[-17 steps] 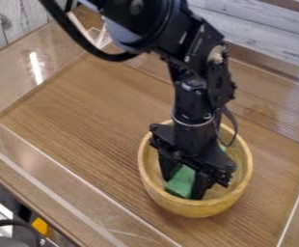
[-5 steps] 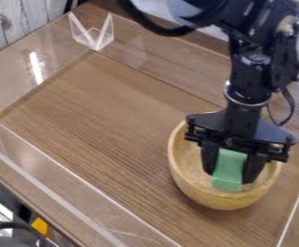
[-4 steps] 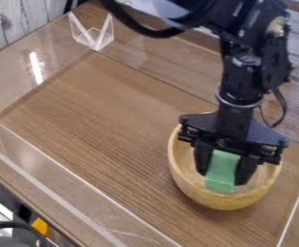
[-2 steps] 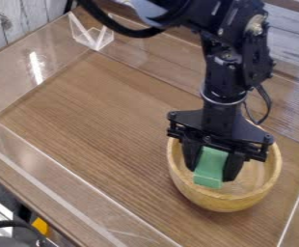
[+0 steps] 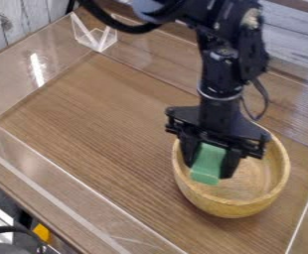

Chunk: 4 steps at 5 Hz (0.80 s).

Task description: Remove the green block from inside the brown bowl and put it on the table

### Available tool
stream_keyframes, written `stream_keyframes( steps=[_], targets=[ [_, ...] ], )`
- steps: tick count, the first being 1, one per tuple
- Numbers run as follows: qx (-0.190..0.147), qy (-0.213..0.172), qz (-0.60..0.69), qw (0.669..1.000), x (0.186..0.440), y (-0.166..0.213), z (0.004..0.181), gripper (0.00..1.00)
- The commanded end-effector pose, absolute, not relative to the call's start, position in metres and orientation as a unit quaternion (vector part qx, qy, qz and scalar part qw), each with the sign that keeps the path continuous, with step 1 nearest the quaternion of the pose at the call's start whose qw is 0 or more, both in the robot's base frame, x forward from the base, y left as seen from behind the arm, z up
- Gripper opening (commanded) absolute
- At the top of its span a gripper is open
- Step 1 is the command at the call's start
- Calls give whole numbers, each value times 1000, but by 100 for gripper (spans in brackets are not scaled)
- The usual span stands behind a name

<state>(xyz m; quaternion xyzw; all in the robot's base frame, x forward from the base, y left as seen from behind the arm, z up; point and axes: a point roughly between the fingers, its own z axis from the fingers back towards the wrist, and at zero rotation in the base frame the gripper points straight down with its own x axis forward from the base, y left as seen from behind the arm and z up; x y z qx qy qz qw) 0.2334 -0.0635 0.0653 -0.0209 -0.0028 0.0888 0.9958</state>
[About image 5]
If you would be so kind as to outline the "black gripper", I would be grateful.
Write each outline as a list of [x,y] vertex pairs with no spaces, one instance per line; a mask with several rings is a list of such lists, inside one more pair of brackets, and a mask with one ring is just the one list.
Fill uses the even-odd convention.
[[170,106],[166,131],[181,141],[184,162],[193,167],[200,145],[207,143],[227,151],[221,178],[231,179],[240,159],[247,156],[261,159],[271,134],[240,112],[239,100],[201,99],[196,106]]

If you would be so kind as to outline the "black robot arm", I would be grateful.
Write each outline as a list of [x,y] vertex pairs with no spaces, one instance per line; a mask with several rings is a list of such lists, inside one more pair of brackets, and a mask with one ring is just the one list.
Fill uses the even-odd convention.
[[200,104],[166,109],[166,131],[176,134],[185,165],[195,167],[203,146],[219,149],[220,177],[229,179],[247,157],[260,159],[271,135],[244,116],[243,91],[261,86],[268,53],[257,0],[133,0],[134,13],[153,25],[182,22],[196,31],[203,75]]

